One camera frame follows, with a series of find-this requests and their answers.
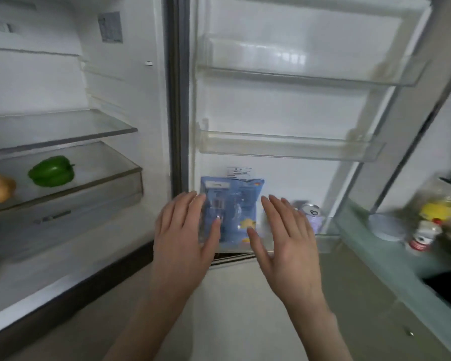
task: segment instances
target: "floor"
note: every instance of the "floor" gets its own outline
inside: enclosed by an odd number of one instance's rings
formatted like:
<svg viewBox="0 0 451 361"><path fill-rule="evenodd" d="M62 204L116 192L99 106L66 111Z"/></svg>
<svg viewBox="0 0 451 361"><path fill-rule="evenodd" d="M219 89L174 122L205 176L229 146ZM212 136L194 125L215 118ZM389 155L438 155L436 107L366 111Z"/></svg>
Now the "floor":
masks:
<svg viewBox="0 0 451 361"><path fill-rule="evenodd" d="M145 267L9 361L101 360L145 295L149 273ZM211 359L307 359L255 260L211 269L157 357Z"/></svg>

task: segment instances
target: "refrigerator shelf edge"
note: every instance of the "refrigerator shelf edge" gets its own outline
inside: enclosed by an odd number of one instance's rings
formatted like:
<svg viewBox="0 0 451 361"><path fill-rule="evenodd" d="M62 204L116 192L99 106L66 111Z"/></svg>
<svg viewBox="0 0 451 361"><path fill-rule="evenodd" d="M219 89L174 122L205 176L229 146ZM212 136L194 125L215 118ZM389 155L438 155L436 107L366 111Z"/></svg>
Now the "refrigerator shelf edge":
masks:
<svg viewBox="0 0 451 361"><path fill-rule="evenodd" d="M137 132L97 109L0 116L0 153L28 151Z"/></svg>
<svg viewBox="0 0 451 361"><path fill-rule="evenodd" d="M202 130L197 123L200 153L328 161L373 162L385 143L302 138Z"/></svg>
<svg viewBox="0 0 451 361"><path fill-rule="evenodd" d="M75 165L75 178L57 187L35 185L27 176L28 170L42 160L57 155L67 157ZM3 159L0 160L0 175L14 179L17 188L10 199L0 203L0 213L34 206L141 171L141 167L103 142Z"/></svg>
<svg viewBox="0 0 451 361"><path fill-rule="evenodd" d="M205 35L199 41L201 70L264 75L278 82L287 79L322 79L340 82L413 87L427 61L414 56L384 60L335 52L312 52Z"/></svg>

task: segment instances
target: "refrigerator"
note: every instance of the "refrigerator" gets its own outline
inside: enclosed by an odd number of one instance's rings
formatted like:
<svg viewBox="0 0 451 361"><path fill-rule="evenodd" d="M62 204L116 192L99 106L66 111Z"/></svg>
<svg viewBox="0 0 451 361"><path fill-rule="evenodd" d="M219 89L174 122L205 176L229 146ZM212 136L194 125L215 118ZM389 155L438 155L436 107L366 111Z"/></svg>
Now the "refrigerator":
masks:
<svg viewBox="0 0 451 361"><path fill-rule="evenodd" d="M392 176L371 167L400 146L381 136L395 104L451 49L450 35L421 49L451 31L436 5L0 0L0 175L16 183L0 203L0 355L150 263L155 217L203 176L320 207L332 251L354 183L375 180L364 168ZM451 81L451 55L439 60L433 104ZM407 146L424 119L409 122ZM37 185L29 170L56 156L73 179ZM221 242L213 265L251 257L246 240Z"/></svg>

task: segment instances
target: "snack bag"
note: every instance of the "snack bag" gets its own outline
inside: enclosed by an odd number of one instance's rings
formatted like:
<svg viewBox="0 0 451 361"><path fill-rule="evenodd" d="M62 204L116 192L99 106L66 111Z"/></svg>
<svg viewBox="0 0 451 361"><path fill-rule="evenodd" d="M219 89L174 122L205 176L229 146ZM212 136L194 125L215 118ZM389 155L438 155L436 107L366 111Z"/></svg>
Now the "snack bag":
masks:
<svg viewBox="0 0 451 361"><path fill-rule="evenodd" d="M200 182L200 191L207 195L202 210L203 237L209 237L213 221L220 217L221 243L234 246L248 242L247 228L255 229L256 201L264 180L202 177Z"/></svg>

